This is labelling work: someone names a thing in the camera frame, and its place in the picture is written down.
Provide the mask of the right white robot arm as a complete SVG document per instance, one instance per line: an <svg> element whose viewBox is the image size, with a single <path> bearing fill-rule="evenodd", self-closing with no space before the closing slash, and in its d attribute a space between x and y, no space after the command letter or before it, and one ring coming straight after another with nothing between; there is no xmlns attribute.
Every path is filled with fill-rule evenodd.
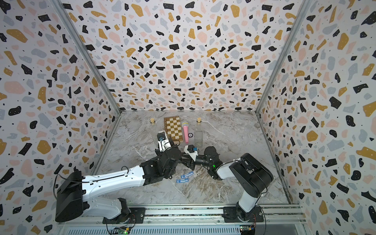
<svg viewBox="0 0 376 235"><path fill-rule="evenodd" d="M273 174L251 154L245 153L239 159L224 163L220 160L216 148L207 147L200 155L193 145L184 147L182 163L194 170L197 165L204 167L214 180L235 177L244 192L234 207L225 207L225 222L256 221L256 206L263 192L266 192L274 180Z"/></svg>

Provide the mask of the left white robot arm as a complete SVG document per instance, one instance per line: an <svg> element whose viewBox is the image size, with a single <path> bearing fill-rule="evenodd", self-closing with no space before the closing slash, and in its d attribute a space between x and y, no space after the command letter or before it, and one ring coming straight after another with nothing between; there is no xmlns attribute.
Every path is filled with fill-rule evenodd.
<svg viewBox="0 0 376 235"><path fill-rule="evenodd" d="M101 196L126 188L141 187L169 179L182 160L182 152L171 147L160 155L123 171L84 176L76 171L65 178L56 192L56 222L67 222L82 215L101 216L119 221L130 211L126 200Z"/></svg>

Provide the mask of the glass bottle blue label back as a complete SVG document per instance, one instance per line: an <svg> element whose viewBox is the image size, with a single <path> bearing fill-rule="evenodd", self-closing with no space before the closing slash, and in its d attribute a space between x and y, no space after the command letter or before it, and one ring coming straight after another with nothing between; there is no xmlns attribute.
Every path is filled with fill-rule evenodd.
<svg viewBox="0 0 376 235"><path fill-rule="evenodd" d="M156 123L156 120L154 118L150 119L150 134L153 139L153 142L157 145L158 144L158 133L160 129L159 126Z"/></svg>

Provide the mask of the clear glass bottle with cork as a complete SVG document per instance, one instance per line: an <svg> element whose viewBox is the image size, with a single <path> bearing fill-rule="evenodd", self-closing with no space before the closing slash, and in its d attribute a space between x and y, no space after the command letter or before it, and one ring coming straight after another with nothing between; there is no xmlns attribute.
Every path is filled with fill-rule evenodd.
<svg viewBox="0 0 376 235"><path fill-rule="evenodd" d="M201 148L203 146L203 129L202 119L200 117L196 120L195 132L194 132L195 146Z"/></svg>

